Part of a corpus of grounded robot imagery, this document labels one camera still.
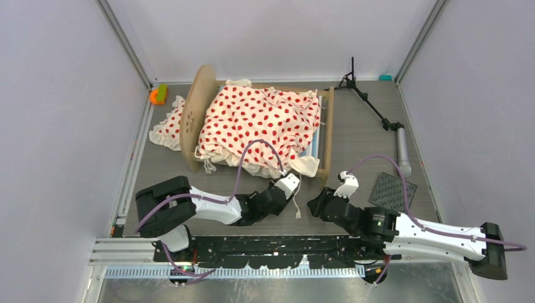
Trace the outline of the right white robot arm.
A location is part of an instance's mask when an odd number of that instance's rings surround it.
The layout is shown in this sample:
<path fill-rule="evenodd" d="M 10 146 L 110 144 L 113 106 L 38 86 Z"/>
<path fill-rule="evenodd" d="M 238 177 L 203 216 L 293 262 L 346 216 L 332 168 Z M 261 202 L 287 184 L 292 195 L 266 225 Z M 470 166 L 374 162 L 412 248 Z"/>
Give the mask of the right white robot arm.
<path fill-rule="evenodd" d="M 343 171 L 337 189 L 325 187 L 307 206 L 311 215 L 331 222 L 359 238 L 368 259 L 386 255 L 426 256 L 466 265 L 471 273 L 490 280 L 507 280 L 505 248 L 500 227 L 458 227 L 412 218 L 379 206 L 359 208 L 349 202 L 358 181 Z"/>

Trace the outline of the wooden pet bed frame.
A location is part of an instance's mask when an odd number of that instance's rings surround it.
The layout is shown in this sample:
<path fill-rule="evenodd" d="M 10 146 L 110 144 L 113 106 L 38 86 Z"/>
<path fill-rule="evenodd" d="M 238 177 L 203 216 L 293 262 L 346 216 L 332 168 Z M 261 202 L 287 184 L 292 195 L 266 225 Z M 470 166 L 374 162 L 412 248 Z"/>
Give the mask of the wooden pet bed frame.
<path fill-rule="evenodd" d="M 226 82 L 217 80 L 215 71 L 210 65 L 201 66 L 192 82 L 187 98 L 185 99 L 183 116 L 180 120 L 181 133 L 180 148 L 189 169 L 196 173 L 201 167 L 202 160 L 195 157 L 194 149 L 205 125 L 206 113 L 209 103 L 213 101 L 219 89 Z M 318 159 L 320 160 L 315 178 L 327 182 L 331 172 L 334 88 L 320 90 L 317 95 L 321 98 L 321 120 L 319 123 L 319 137 L 312 140 L 317 144 Z"/>

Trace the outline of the strawberry print ruffled blanket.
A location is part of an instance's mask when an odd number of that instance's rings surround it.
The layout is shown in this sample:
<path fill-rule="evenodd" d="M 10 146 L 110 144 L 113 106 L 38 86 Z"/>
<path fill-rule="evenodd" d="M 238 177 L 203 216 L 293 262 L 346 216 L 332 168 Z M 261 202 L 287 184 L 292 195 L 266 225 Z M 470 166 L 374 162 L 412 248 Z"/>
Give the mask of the strawberry print ruffled blanket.
<path fill-rule="evenodd" d="M 322 98 L 312 90 L 225 85 L 205 112 L 195 157 L 207 172 L 224 163 L 265 178 L 281 170 L 315 177 L 320 159 L 312 146 L 321 111 Z"/>

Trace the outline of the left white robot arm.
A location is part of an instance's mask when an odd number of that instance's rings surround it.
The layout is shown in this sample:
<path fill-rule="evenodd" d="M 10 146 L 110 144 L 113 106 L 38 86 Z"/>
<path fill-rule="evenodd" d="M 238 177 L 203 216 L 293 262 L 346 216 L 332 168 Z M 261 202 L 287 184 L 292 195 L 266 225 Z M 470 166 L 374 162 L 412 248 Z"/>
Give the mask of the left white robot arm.
<path fill-rule="evenodd" d="M 212 220 L 224 225 L 250 226 L 270 215 L 278 216 L 292 200 L 301 180 L 292 173 L 271 181 L 261 192 L 220 196 L 189 184 L 178 176 L 142 189 L 135 195 L 138 225 L 144 238 L 156 238 L 165 244 L 178 261 L 187 261 L 194 251 L 190 219 Z"/>

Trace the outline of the strawberry print small pillow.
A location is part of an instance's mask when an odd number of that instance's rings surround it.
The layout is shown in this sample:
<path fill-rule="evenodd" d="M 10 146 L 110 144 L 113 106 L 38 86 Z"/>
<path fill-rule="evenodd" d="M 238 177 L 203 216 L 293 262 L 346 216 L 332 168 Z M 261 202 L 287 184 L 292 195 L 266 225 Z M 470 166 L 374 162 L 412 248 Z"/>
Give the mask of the strawberry print small pillow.
<path fill-rule="evenodd" d="M 172 102 L 172 111 L 148 133 L 149 140 L 172 151 L 181 151 L 180 147 L 180 120 L 185 105 L 185 98 L 177 95 Z"/>

